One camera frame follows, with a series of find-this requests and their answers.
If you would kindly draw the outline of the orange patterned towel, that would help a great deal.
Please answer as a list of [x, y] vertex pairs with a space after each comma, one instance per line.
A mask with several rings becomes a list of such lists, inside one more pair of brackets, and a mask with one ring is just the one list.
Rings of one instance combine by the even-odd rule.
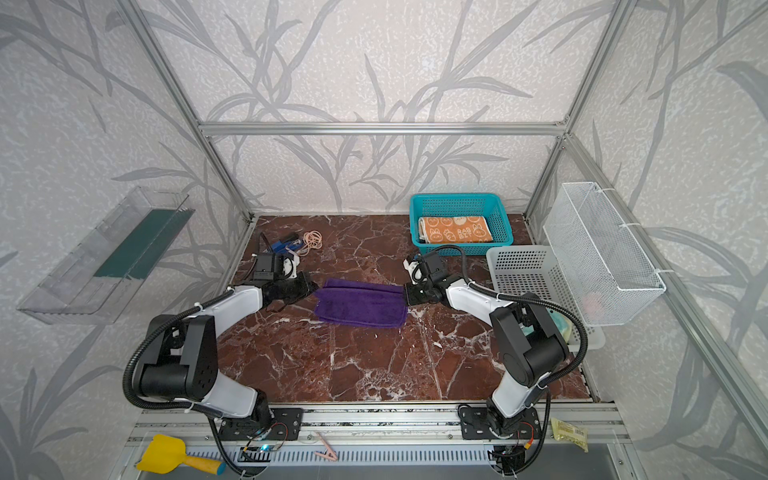
[[480, 216], [421, 217], [417, 239], [426, 244], [491, 243], [487, 220]]

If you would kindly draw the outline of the purple cloth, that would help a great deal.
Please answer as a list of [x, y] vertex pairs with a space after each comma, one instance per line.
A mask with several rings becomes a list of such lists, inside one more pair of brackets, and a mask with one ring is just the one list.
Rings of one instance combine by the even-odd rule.
[[314, 294], [314, 314], [331, 323], [401, 328], [408, 315], [402, 286], [328, 279]]

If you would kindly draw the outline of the mint green cloth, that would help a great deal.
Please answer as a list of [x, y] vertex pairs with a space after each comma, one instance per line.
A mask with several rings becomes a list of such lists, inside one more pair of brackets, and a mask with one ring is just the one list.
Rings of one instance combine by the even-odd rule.
[[[573, 323], [567, 317], [563, 316], [561, 313], [557, 311], [548, 309], [547, 312], [550, 319], [552, 320], [554, 325], [557, 327], [564, 342], [566, 344], [569, 344], [572, 334], [574, 332]], [[520, 328], [524, 335], [529, 335], [535, 332], [536, 326], [521, 324]]]

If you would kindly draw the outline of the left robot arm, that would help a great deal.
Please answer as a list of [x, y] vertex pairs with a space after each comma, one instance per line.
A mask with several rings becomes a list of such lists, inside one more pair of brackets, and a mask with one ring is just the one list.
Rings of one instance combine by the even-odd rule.
[[125, 398], [143, 410], [191, 410], [209, 418], [272, 425], [267, 396], [227, 377], [218, 363], [218, 337], [275, 301], [286, 305], [318, 289], [309, 275], [263, 285], [239, 285], [176, 315], [158, 315], [131, 355], [122, 377]]

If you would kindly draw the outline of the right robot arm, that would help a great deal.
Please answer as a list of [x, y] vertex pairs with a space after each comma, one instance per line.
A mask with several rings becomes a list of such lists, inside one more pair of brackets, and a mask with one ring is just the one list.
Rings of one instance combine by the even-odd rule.
[[579, 367], [588, 351], [578, 316], [532, 293], [498, 293], [453, 275], [406, 284], [405, 301], [442, 303], [492, 326], [505, 373], [487, 402], [485, 428], [498, 438], [510, 437], [533, 415], [549, 385]]

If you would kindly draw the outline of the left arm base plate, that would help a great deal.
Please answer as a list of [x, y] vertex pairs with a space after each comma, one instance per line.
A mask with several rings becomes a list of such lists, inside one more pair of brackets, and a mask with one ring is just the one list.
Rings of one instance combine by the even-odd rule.
[[295, 441], [299, 437], [304, 410], [272, 408], [266, 420], [224, 418], [218, 434], [222, 441]]

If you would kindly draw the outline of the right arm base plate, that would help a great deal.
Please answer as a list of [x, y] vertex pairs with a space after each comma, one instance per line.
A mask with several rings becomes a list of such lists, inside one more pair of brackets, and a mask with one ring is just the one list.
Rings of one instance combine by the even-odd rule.
[[460, 404], [457, 408], [464, 440], [520, 440], [529, 442], [541, 437], [541, 424], [535, 408], [527, 408], [507, 418], [488, 406]]

